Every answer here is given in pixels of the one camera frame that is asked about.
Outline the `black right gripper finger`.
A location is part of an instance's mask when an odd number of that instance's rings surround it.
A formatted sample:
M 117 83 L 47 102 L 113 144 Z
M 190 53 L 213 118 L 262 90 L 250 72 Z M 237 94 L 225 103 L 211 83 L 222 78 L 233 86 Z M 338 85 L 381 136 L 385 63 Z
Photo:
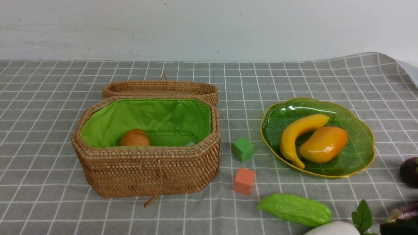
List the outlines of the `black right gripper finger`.
M 381 235 L 417 235 L 418 220 L 396 220 L 394 223 L 383 223 L 379 225 Z

